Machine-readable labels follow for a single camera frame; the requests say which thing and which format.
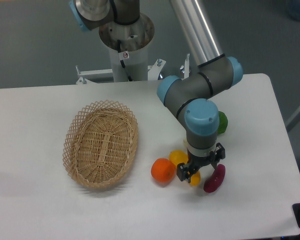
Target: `metal screw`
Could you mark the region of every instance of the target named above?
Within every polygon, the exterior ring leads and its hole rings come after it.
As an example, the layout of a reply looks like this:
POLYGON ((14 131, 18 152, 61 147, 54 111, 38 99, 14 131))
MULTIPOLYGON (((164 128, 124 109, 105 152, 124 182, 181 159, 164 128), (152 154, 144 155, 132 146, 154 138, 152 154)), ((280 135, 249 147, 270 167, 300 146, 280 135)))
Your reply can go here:
POLYGON ((164 76, 163 76, 162 73, 160 73, 160 74, 159 74, 159 77, 158 77, 158 80, 162 80, 162 79, 164 79, 164 76))
POLYGON ((79 70, 79 66, 76 65, 75 68, 76 68, 76 71, 78 72, 78 76, 81 75, 81 72, 80 72, 80 70, 79 70))
POLYGON ((157 61, 157 62, 158 62, 158 67, 159 67, 159 66, 161 66, 162 59, 158 59, 158 61, 157 61))

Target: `blue cap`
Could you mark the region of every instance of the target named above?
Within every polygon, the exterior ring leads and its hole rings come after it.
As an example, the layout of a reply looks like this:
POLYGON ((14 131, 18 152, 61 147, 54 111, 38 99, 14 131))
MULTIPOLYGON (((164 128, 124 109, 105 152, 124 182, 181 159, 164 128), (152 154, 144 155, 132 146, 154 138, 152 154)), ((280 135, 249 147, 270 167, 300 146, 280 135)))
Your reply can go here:
POLYGON ((185 124, 195 134, 210 136, 219 127, 219 110, 212 101, 204 98, 195 99, 185 110, 185 124))
POLYGON ((156 94, 158 95, 158 97, 160 98, 160 100, 163 104, 164 104, 166 93, 169 91, 169 88, 171 87, 171 85, 177 80, 181 80, 181 79, 178 76, 172 75, 172 76, 167 76, 160 83, 160 85, 156 91, 156 94))
POLYGON ((241 79, 243 77, 243 68, 236 58, 234 58, 232 56, 229 56, 227 58, 230 60, 230 62, 232 64, 232 68, 233 68, 233 82, 231 85, 231 87, 232 87, 241 81, 241 79))
POLYGON ((76 8, 74 6, 74 3, 73 1, 70 1, 69 2, 69 5, 70 5, 70 8, 72 10, 72 13, 74 14, 74 17, 76 19, 76 21, 78 22, 79 26, 80 26, 80 29, 83 31, 83 32, 87 32, 87 31, 90 31, 84 24, 84 22, 82 21, 81 17, 79 16, 78 12, 76 11, 76 8))

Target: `metal bracket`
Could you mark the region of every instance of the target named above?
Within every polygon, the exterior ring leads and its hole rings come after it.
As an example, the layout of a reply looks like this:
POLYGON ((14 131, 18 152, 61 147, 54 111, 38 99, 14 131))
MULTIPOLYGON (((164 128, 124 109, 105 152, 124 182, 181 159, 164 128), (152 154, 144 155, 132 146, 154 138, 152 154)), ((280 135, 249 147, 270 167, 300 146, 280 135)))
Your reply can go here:
POLYGON ((286 131, 290 132, 299 121, 300 121, 300 106, 294 111, 294 113, 285 122, 286 131))
MULTIPOLYGON (((163 76, 161 71, 166 64, 165 60, 158 59, 154 65, 148 66, 148 81, 162 79, 163 76)), ((102 70, 93 70, 93 71, 80 71, 79 66, 75 66, 77 75, 79 79, 76 84, 89 84, 89 83, 98 83, 103 82, 106 78, 113 77, 112 69, 102 69, 102 70)))

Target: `woven basket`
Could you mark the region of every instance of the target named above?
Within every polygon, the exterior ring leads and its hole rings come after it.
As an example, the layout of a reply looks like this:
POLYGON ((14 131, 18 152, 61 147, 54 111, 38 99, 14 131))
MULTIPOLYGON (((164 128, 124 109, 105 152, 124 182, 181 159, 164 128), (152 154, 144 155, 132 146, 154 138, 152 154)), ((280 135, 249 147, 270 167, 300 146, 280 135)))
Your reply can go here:
POLYGON ((125 105, 101 101, 84 107, 66 135, 63 165, 77 183, 95 189, 117 183, 130 168, 138 125, 125 105))

